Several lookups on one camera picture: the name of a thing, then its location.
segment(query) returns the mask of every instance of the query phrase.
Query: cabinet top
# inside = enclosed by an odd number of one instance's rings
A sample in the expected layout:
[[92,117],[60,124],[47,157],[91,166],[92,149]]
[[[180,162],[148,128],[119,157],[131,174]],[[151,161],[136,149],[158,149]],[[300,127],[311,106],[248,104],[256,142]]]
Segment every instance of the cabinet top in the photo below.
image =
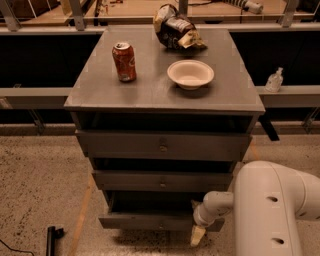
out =
[[[264,112],[264,106],[228,30],[198,25],[207,49],[169,50],[153,26],[108,26],[77,79],[65,108],[71,111]],[[129,42],[135,53],[137,79],[118,80],[112,48]],[[168,75],[175,61],[207,63],[214,80],[194,91],[177,87]]]

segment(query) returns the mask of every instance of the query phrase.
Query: gray cabinet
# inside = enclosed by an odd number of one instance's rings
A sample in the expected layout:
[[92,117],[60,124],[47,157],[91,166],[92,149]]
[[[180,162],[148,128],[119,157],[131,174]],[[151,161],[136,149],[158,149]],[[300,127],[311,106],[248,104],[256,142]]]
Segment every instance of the gray cabinet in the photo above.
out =
[[[190,230],[192,200],[226,191],[250,144],[260,97],[229,32],[199,30],[207,49],[169,51],[152,26],[109,26],[69,94],[65,108],[108,204],[104,228]],[[134,47],[136,81],[117,79],[117,41]],[[214,80],[178,88],[166,70],[186,58],[213,67]]]

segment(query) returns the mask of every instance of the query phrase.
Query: soda can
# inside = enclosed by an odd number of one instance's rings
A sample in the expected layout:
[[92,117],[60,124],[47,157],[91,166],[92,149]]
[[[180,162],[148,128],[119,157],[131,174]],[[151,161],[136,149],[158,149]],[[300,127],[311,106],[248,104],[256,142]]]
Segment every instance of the soda can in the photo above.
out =
[[116,43],[112,49],[112,56],[120,81],[129,82],[137,78],[134,52],[129,43]]

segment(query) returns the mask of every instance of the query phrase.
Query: white bowl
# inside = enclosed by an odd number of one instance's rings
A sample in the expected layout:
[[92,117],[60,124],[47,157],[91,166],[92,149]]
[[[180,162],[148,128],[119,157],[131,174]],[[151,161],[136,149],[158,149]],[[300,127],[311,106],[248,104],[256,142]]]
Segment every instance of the white bowl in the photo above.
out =
[[167,70],[170,79],[186,90],[195,90],[208,84],[214,72],[207,64],[197,60],[181,60],[174,62]]

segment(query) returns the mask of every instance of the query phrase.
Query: floor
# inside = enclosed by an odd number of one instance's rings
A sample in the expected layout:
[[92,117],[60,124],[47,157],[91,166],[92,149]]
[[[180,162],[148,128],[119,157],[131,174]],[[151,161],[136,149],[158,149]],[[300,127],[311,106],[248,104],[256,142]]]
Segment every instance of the floor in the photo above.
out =
[[[97,216],[107,206],[72,134],[72,126],[48,127],[41,136],[32,126],[0,126],[0,239],[8,246],[45,255],[47,228],[55,226],[66,232],[56,242],[57,256],[234,255],[232,214],[195,248],[189,246],[191,230],[102,229]],[[244,162],[268,160],[320,177],[319,156],[320,134],[283,134],[277,142],[262,134],[254,135]],[[319,256],[320,222],[297,225],[304,255]],[[0,244],[0,255],[31,254]]]

